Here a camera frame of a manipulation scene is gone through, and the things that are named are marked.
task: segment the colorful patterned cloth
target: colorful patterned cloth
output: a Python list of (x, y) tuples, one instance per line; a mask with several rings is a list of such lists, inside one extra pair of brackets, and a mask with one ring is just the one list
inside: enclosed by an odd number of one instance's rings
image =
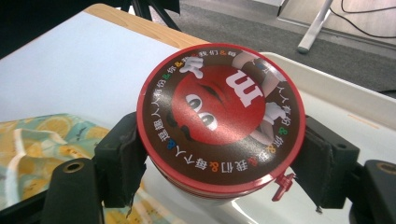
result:
[[(49, 187), (65, 161), (89, 158), (108, 129), (67, 114), (0, 123), (0, 210)], [(140, 188), (129, 208), (104, 210), (107, 224), (184, 223)]]

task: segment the metal table leg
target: metal table leg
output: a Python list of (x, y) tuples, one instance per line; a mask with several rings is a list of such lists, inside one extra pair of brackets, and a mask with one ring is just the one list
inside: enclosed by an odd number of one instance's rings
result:
[(311, 49), (312, 44), (314, 43), (321, 28), (323, 27), (324, 22), (330, 14), (329, 9), (331, 5), (332, 0), (326, 0), (322, 9), (312, 22), (311, 26), (309, 26), (308, 31), (305, 33), (305, 36), (303, 37), (297, 48), (300, 53), (307, 53)]

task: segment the wooden table edge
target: wooden table edge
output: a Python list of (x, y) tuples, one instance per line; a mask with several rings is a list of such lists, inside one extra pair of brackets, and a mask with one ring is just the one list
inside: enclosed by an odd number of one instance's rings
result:
[(95, 4), (87, 7), (84, 11), (93, 16), (113, 22), (119, 26), (125, 27), (126, 29), (154, 38), (178, 49), (208, 43), (200, 38), (192, 35), (186, 35), (164, 25), (142, 19), (105, 4)]

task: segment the round tin can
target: round tin can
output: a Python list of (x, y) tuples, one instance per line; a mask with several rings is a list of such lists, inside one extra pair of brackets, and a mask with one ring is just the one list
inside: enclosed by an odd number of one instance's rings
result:
[(183, 49), (149, 75), (137, 125), (153, 163), (174, 185), (232, 199), (283, 175), (304, 139), (303, 103), (290, 78), (251, 49)]

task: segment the black cable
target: black cable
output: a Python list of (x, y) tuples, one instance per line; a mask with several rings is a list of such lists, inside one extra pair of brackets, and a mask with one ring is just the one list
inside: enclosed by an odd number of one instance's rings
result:
[(382, 35), (372, 35), (372, 34), (369, 34), (369, 33), (365, 32), (365, 31), (363, 31), (361, 28), (359, 28), (357, 25), (355, 25), (355, 23), (353, 23), (353, 22), (350, 21), (349, 19), (347, 19), (347, 18), (345, 18), (345, 17), (343, 17), (343, 16), (341, 16), (341, 15), (335, 13), (335, 12), (332, 10), (331, 7), (330, 7), (330, 11), (331, 11), (334, 15), (336, 15), (337, 17), (339, 17), (339, 18), (341, 18), (341, 19), (343, 19), (343, 20), (349, 22), (353, 27), (355, 27), (358, 31), (364, 33), (365, 35), (368, 35), (368, 36), (371, 36), (371, 37), (376, 37), (376, 38), (383, 38), (383, 39), (393, 39), (393, 38), (396, 38), (396, 35), (394, 35), (394, 36), (392, 36), (392, 35), (391, 35), (391, 36), (382, 36)]
[(344, 0), (341, 0), (341, 9), (345, 13), (351, 13), (351, 14), (370, 13), (370, 12), (384, 11), (384, 10), (389, 10), (389, 9), (394, 9), (394, 8), (396, 8), (396, 7), (384, 7), (384, 8), (374, 9), (374, 10), (367, 10), (367, 11), (346, 11), (344, 9)]

